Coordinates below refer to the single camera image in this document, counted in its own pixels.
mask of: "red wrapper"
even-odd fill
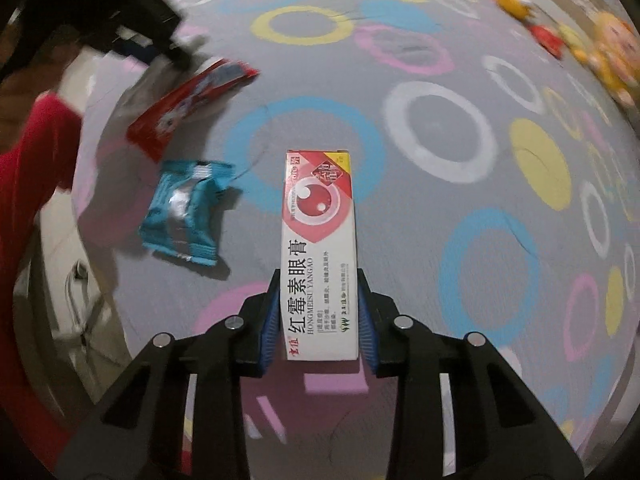
[[[160,162],[175,129],[185,117],[258,74],[255,68],[239,61],[215,62],[140,115],[127,129],[127,140],[138,145],[153,161]]]

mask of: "plush toy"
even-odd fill
[[[587,56],[587,47],[584,44],[583,39],[575,30],[568,25],[559,25],[558,33],[564,41],[564,44],[568,47],[569,52],[573,54],[575,59],[580,64],[586,64],[589,56]]]
[[[609,12],[595,17],[594,49],[588,63],[612,97],[623,107],[640,103],[640,43],[628,23]]]
[[[511,16],[524,22],[533,17],[533,4],[530,0],[495,0]]]
[[[536,41],[542,45],[549,54],[556,59],[562,59],[561,48],[564,43],[554,30],[545,27],[545,25],[529,25],[527,28]]]

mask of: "silver rivet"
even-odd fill
[[[225,319],[225,326],[229,330],[238,330],[242,325],[244,325],[244,319],[240,316],[229,316]]]
[[[409,330],[414,325],[414,320],[409,316],[397,316],[394,319],[394,325],[401,330]]]
[[[171,336],[167,332],[161,332],[154,336],[154,346],[164,348],[171,342]]]
[[[473,346],[482,346],[486,343],[486,338],[479,332],[472,332],[466,336],[466,340]]]

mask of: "yellow corner label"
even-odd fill
[[[332,161],[340,166],[344,171],[351,174],[351,159],[347,152],[324,152]]]

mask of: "red plush toy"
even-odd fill
[[[536,41],[542,45],[549,54],[556,59],[562,59],[562,46],[564,41],[549,27],[544,25],[529,25],[527,27]]]

